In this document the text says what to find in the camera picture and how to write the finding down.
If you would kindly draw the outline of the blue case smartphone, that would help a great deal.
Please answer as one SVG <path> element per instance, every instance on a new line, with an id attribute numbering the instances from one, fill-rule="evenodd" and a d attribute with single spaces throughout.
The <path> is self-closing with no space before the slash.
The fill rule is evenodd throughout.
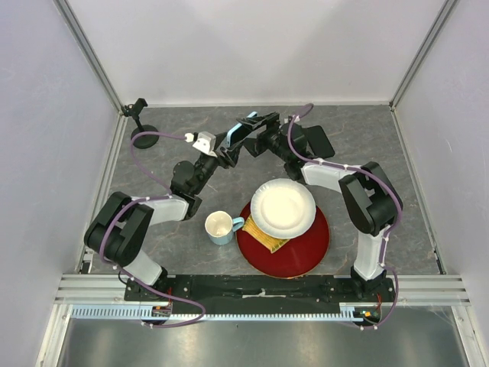
<path id="1" fill-rule="evenodd" d="M 238 122 L 235 126 L 227 131 L 224 146 L 226 148 L 230 148 L 246 131 L 247 129 L 240 122 Z"/>

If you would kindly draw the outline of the black case smartphone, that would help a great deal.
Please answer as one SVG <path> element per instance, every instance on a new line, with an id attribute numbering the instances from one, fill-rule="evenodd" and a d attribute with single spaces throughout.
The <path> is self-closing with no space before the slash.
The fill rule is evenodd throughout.
<path id="1" fill-rule="evenodd" d="M 335 150 L 322 126 L 309 127 L 305 130 L 305 133 L 308 144 L 316 157 L 326 159 L 335 156 Z"/>

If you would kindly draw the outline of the black round-base clamp stand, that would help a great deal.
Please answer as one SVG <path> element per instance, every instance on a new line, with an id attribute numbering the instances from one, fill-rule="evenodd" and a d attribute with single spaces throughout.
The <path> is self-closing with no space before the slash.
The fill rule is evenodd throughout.
<path id="1" fill-rule="evenodd" d="M 153 147 L 159 140 L 156 135 L 158 130 L 152 125 L 143 125 L 140 114 L 147 107 L 144 98 L 138 98 L 136 102 L 122 107 L 124 117 L 131 118 L 136 124 L 136 128 L 131 133 L 131 139 L 134 139 L 134 146 L 138 149 L 148 149 Z"/>

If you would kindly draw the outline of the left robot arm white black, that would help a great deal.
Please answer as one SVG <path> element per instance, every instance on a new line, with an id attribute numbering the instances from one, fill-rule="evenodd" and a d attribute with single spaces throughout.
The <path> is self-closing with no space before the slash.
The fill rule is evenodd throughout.
<path id="1" fill-rule="evenodd" d="M 115 192 L 109 196 L 85 235 L 85 245 L 99 254 L 105 263 L 111 263 L 134 282 L 141 283 L 141 292 L 150 300 L 161 300 L 167 294 L 167 270 L 153 261 L 142 245 L 150 226 L 163 222 L 180 222 L 195 216 L 202 199 L 199 194 L 217 168 L 235 167 L 246 138 L 224 146 L 226 133 L 208 132 L 169 135 L 163 132 L 141 132 L 130 143 L 146 137 L 165 137 L 190 143 L 200 152 L 194 163 L 181 161 L 173 169 L 170 185 L 151 172 L 141 170 L 163 186 L 163 196 L 129 196 Z"/>

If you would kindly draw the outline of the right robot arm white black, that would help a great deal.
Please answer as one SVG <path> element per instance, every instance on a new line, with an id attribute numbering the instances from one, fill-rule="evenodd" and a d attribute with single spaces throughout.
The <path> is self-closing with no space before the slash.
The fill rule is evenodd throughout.
<path id="1" fill-rule="evenodd" d="M 361 301 L 377 293 L 384 276 L 389 233 L 402 213 L 402 202 L 376 162 L 362 166 L 332 163 L 335 151 L 319 125 L 304 128 L 301 115 L 282 122 L 276 112 L 239 119 L 226 141 L 243 145 L 257 157 L 270 151 L 284 162 L 287 179 L 262 184 L 251 199 L 251 218 L 263 233 L 294 239 L 313 224 L 314 205 L 306 186 L 323 187 L 342 195 L 348 216 L 358 230 L 357 257 L 351 269 L 351 295 Z"/>

